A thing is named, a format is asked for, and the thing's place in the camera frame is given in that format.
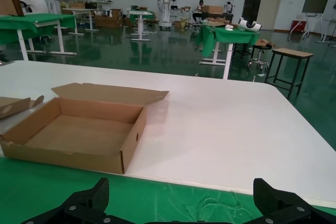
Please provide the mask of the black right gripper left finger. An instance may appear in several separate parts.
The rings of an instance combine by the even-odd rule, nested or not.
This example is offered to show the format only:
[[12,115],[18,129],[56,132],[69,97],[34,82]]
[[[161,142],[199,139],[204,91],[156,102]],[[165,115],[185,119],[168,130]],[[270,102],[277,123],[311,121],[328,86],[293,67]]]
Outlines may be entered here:
[[73,193],[61,210],[64,215],[106,215],[109,181],[101,178],[92,188]]

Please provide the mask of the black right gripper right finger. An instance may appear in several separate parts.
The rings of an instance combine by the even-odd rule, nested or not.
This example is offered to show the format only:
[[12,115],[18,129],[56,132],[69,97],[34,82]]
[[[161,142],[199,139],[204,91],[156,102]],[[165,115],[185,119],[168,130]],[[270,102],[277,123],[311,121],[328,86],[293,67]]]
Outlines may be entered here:
[[270,219],[313,219],[314,215],[297,194],[274,189],[262,178],[254,179],[253,197],[257,209]]

